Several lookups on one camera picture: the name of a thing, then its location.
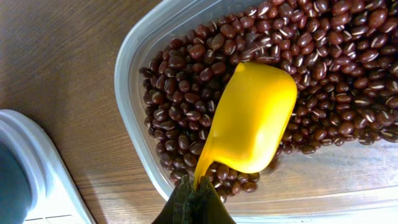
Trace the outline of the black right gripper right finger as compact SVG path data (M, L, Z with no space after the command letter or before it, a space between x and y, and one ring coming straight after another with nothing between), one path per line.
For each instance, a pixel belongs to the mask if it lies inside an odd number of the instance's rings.
M235 224L207 176L200 178L195 218L202 224Z

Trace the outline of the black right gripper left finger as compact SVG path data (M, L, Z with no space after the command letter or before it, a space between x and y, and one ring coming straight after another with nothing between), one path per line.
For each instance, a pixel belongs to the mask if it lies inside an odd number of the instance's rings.
M192 193L193 186L190 178L188 175L184 175L179 179L178 185L174 188L162 211L152 224L193 223L192 207L190 205Z

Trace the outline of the yellow plastic measuring scoop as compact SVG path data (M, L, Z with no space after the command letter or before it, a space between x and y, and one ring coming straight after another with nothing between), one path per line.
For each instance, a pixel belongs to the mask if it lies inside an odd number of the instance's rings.
M195 169L193 186L213 162L256 173L271 162L297 99L287 72L256 62L239 63L219 100Z

